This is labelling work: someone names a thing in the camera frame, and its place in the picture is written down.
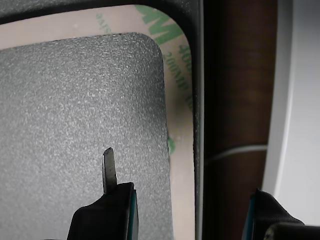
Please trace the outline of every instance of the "green 3m logo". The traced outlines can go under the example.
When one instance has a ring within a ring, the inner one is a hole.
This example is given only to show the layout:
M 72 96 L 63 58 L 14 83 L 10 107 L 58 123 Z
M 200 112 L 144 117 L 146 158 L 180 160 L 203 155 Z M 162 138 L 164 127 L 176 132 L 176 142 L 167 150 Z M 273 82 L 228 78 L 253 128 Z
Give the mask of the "green 3m logo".
M 148 29 L 151 35 L 163 33 L 154 39 L 158 45 L 164 44 L 184 34 L 179 25 L 176 23 L 164 25 L 164 23 L 170 18 L 163 12 L 143 5 L 136 5 L 135 8 L 139 11 L 139 13 L 144 15 L 142 20 L 145 24 L 154 22 Z

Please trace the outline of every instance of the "gray plastic surface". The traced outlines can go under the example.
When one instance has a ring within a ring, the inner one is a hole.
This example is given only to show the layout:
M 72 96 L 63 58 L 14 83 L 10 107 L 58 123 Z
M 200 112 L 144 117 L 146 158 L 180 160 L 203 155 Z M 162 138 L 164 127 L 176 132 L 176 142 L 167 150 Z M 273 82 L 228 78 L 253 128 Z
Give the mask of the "gray plastic surface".
M 137 189 L 139 239 L 173 239 L 162 54 L 138 33 L 0 51 L 0 239 L 66 239 L 73 213 Z

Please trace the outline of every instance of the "white surface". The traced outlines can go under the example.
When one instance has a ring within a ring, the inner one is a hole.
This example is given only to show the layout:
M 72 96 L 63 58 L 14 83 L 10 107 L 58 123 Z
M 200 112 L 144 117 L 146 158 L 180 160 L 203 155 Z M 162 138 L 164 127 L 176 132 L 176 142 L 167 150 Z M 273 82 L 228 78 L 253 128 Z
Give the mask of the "white surface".
M 262 189 L 295 218 L 320 225 L 320 1 L 283 0 L 278 11 L 275 89 Z

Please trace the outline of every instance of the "dark wood surface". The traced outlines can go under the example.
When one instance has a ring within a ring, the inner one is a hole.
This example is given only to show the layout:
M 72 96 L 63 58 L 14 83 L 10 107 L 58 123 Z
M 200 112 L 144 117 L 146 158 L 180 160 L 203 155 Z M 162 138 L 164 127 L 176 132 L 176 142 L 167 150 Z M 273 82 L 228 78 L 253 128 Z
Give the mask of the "dark wood surface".
M 241 240 L 251 193 L 262 185 L 265 158 L 265 151 L 240 153 L 205 168 L 202 239 Z
M 268 143 L 277 1 L 218 0 L 204 6 L 208 159 L 233 147 Z M 241 239 L 250 195 L 262 185 L 265 159 L 265 151 L 250 152 L 205 166 L 204 240 Z

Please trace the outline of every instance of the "3m adhesive liner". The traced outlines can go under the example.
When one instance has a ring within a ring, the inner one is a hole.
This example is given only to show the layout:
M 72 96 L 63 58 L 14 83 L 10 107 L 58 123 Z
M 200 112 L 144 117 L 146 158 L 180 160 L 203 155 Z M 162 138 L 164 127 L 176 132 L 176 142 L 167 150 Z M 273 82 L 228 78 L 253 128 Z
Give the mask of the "3m adhesive liner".
M 192 59 L 188 40 L 175 21 L 159 10 L 142 5 L 58 13 L 0 25 L 0 49 L 129 32 L 149 36 L 162 52 L 173 235 L 176 240 L 194 240 Z

